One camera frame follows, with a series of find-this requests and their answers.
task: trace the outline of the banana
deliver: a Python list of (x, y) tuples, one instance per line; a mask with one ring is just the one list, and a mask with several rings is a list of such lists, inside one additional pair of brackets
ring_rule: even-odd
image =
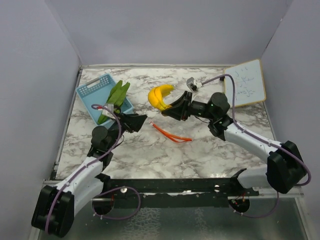
[(174, 86), (169, 84), (164, 84), (152, 88), (148, 94), (148, 101), (151, 104), (151, 106), (153, 106), (156, 109), (159, 109), (160, 111), (170, 108), (170, 105), (164, 103), (163, 98), (168, 96), (173, 89)]

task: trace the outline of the gray wall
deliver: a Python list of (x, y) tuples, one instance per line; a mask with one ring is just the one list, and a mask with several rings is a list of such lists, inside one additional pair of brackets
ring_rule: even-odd
[(292, 0), (47, 0), (83, 64), (260, 58)]
[(262, 56), (277, 138), (295, 142), (311, 170), (303, 188), (320, 235), (320, 1), (295, 0)]
[(0, 239), (25, 240), (79, 60), (43, 0), (2, 0), (0, 33)]

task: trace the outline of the marble tabletop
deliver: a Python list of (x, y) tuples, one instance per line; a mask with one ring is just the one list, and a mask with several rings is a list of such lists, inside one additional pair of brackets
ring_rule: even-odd
[[(174, 85), (175, 90), (164, 99), (169, 104), (188, 90), (188, 78), (204, 81), (223, 74), (223, 68), (88, 68), (83, 69), (79, 86), (105, 73), (111, 74), (116, 82), (131, 83), (127, 97), (134, 111), (147, 114), (148, 118), (139, 132), (124, 133), (124, 142), (112, 151), (112, 161), (103, 173), (118, 179), (227, 178), (242, 168), (264, 164), (245, 149), (214, 137), (207, 124), (193, 116), (187, 121), (176, 121), (162, 116), (148, 102), (148, 93), (155, 86)], [(201, 88), (195, 100), (207, 102), (214, 92), (223, 90), (223, 83), (216, 80)], [(274, 139), (262, 103), (237, 107), (235, 117), (249, 130)], [(192, 138), (192, 141), (172, 142), (151, 126), (150, 121), (171, 134)], [(56, 179), (65, 179), (85, 160), (94, 127), (76, 96)]]

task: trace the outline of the yellow whiteboard edge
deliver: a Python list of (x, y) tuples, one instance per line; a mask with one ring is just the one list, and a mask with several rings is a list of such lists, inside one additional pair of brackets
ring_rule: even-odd
[[(253, 60), (250, 60), (250, 61), (245, 61), (245, 62), (243, 62), (243, 63), (237, 64), (237, 65), (234, 65), (234, 66), (231, 66), (231, 67), (227, 67), (227, 68), (223, 69), (223, 73), (225, 74), (227, 69), (233, 68), (233, 67), (238, 66), (238, 65), (241, 65), (241, 64), (250, 63), (250, 62), (255, 61), (255, 60), (259, 60), (259, 64), (260, 64), (260, 71), (261, 71), (263, 91), (264, 91), (264, 99), (263, 99), (263, 100), (260, 100), (260, 101), (254, 101), (254, 102), (250, 102), (250, 103), (246, 103), (246, 104), (236, 105), (236, 106), (234, 106), (235, 108), (237, 108), (237, 107), (243, 107), (243, 106), (251, 105), (251, 104), (261, 103), (261, 102), (264, 102), (264, 101), (267, 99), (266, 87), (265, 87), (265, 79), (264, 79), (264, 72), (262, 71), (262, 64), (261, 64), (260, 58), (256, 58), (256, 59), (253, 59)], [(224, 78), (224, 81), (223, 81), (223, 82), (224, 82), (224, 93), (226, 93), (226, 78)]]

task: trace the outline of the blue basket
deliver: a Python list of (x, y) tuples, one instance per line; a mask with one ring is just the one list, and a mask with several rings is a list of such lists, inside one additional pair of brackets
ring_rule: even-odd
[[(110, 91), (115, 85), (115, 80), (113, 80), (113, 78), (109, 74), (105, 74), (76, 88), (76, 93), (79, 95), (86, 110), (88, 111), (92, 120), (97, 126), (97, 121), (100, 117), (101, 111), (93, 109), (91, 105), (105, 105), (109, 97)], [(134, 106), (127, 98), (124, 99), (123, 105), (121, 106), (121, 112), (124, 114), (134, 113)], [(109, 119), (104, 123), (100, 124), (100, 126), (110, 128), (113, 123), (114, 120)]]

